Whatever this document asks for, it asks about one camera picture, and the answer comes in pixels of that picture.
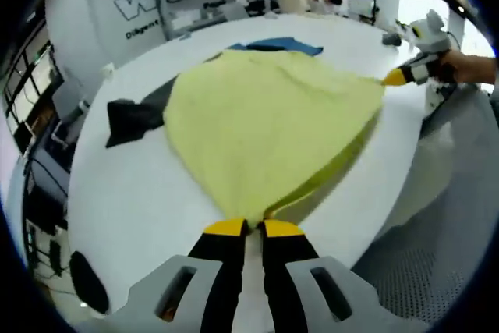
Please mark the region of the person's right hand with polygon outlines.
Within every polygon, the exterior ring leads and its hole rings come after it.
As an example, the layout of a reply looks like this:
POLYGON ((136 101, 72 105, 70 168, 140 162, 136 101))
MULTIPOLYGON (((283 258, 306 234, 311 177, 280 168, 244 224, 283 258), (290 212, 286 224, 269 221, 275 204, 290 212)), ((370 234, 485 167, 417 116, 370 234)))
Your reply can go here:
POLYGON ((442 83, 457 83, 458 67, 462 53, 457 50, 449 50, 443 53, 438 62, 436 78, 442 83))

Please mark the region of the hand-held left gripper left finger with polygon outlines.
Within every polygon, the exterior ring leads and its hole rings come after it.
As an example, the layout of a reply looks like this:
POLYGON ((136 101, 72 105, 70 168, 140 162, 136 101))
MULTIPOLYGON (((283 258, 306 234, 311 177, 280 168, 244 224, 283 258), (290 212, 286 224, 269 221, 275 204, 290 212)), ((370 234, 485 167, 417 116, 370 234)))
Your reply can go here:
POLYGON ((189 254, 165 261, 129 290, 129 332, 230 332, 242 291, 247 221, 218 221, 189 254))

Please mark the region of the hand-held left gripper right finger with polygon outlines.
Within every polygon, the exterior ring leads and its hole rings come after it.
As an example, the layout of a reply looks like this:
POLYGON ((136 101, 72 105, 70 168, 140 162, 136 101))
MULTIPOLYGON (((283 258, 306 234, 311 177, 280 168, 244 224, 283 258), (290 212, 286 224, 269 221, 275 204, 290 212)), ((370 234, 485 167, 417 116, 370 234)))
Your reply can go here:
POLYGON ((383 332, 375 289, 333 257, 319 257, 296 225, 259 224, 264 291, 276 332, 383 332))

